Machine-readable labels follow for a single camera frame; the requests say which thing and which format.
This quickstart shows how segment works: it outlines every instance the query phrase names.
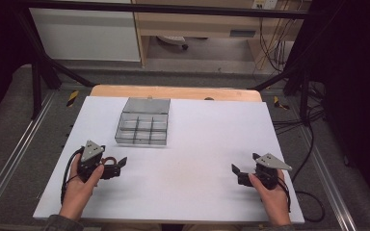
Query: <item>metal bar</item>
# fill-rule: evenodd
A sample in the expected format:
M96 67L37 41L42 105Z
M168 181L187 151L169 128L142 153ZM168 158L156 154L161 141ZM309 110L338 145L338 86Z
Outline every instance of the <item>metal bar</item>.
M47 111L50 108L53 96L56 94L55 90L50 91L44 98L42 103L42 110L35 120L32 120L29 123L25 133L19 140L16 148L13 150L11 157L6 162L5 166L0 172L0 197L6 187L8 186L9 181L11 180L14 171L22 160L23 155L25 154L30 142L32 141L34 135L38 131L41 122L44 120Z
M40 86L40 69L38 62L32 64L32 87L33 87L33 114L35 119L41 110L41 86Z
M296 117L299 117L299 106L296 100L287 97L289 105L293 109L293 113ZM305 137L305 142L308 146L311 143L311 135L309 128L301 126L302 133ZM350 212L348 211L347 205L344 202L344 199L339 192L339 189L335 185L335 182L329 172L328 167L323 161L323 157L317 147L316 142L313 145L313 151L311 153L311 160L314 164L315 169L317 170L320 181L323 184L324 190L326 191L327 197L330 200L330 205L335 212L338 223L341 226L342 230L355 231L357 230L356 225L351 217Z
M45 52L44 48L40 43L40 40L35 35L34 30L32 29L31 25L29 24L27 18L25 17L24 11L16 8L12 8L13 16L18 21L20 27L22 27L23 32L25 33L26 37L28 38L34 52L35 59L38 60L38 66L41 77L46 82L47 86L50 89L58 89L62 82L59 80L56 72L53 70L51 66L47 64L47 61L44 57Z
M67 67L57 63L55 60L51 59L49 56L45 54L46 59L52 64L53 67L58 69L59 71L63 72L65 75L70 77L71 79L79 82L80 84L84 85L85 87L94 87L97 84L86 80L85 78L81 77L80 75L74 73L73 71L69 70Z
M296 71L296 67L292 66L291 68L281 72L280 74L270 78L269 80L255 86L255 87L248 88L248 90L262 91L262 90L268 88L269 86L277 83L278 81L280 81L284 78L289 78L291 76L291 74L294 73L294 71Z
M25 8L42 8L58 10L100 11L100 12L132 12L132 13L183 13L224 16L271 17L307 19L323 16L322 13L268 11L254 9L232 9L216 7L173 6L152 4L123 4L99 2L71 2L48 0L18 0L16 4Z

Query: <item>human hand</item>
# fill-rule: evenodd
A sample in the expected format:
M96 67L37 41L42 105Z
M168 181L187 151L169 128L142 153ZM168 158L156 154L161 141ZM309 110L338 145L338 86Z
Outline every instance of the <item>human hand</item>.
M86 207L87 202L89 202L89 199L93 194L93 189L97 185L98 180L104 171L104 165L98 166L89 180L84 183L80 177L77 176L77 168L80 158L81 154L77 154L71 164L69 175L70 180L67 184L65 199L59 213L60 216L75 221L78 221L82 216L83 209Z
M278 178L284 181L284 174L280 169L277 170L277 175ZM251 180L251 184L259 192L264 209L272 225L282 226L291 224L288 213L287 195L281 186L277 185L275 189L268 190L255 175L250 173L249 179Z

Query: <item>floor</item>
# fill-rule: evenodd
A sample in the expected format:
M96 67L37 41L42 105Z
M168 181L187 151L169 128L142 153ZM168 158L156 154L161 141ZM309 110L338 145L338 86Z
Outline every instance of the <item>floor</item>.
M101 67L81 63L68 63L83 77L101 84L157 85L180 87L210 87L245 89L260 83L272 74L270 67L254 68L253 58L245 41L240 39L187 38L189 49L151 41L147 67L120 64L101 64ZM90 89L78 87L74 81L61 76L64 84L60 90L45 90L53 95L53 102L33 139L25 150L21 161L14 168L11 181L0 195L0 230L15 230L23 225L27 228L44 225L32 214L39 202L39 195L51 175L57 159L66 143L84 97ZM292 107L299 95L284 97L281 93L283 81L262 91L273 121L296 118ZM66 102L73 90L79 90L72 107ZM275 106L275 96L284 107ZM319 99L310 99L310 106L316 106ZM30 68L20 68L13 76L13 82L0 105L0 172L17 142L31 122L32 92ZM370 230L370 191L356 168L346 167L340 147L330 130L329 122L318 119L312 123L317 149L348 208L357 230ZM297 168L308 152L309 146L300 127L281 133L277 138L286 163ZM295 189L317 196L325 207L325 217L320 222L306 222L296 225L301 230L340 230L335 211L330 205L313 158L299 174ZM320 206L308 196L299 198L304 215L308 218L321 216ZM99 227L98 223L85 223L88 227Z

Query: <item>white tabletop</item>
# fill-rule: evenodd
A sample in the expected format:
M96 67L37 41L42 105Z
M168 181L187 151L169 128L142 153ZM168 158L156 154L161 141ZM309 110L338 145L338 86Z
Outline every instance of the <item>white tabletop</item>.
M95 221L240 223L267 220L254 188L237 184L231 164L253 172L252 152L283 160L265 103L172 99L166 146L119 145L114 136L127 98L86 98L34 218L61 208L70 155L87 140L103 157L128 157L121 176L100 180L82 218ZM290 177L292 222L303 223Z

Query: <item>sleeve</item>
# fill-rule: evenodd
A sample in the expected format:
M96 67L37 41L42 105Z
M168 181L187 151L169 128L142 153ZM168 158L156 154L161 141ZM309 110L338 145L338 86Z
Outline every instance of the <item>sleeve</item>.
M293 224L289 224L289 225L283 225L283 226L279 226L279 227L270 227L270 228L267 228L265 229L264 231L294 231L296 230L293 226Z
M83 231L83 225L59 215L52 215L42 231Z

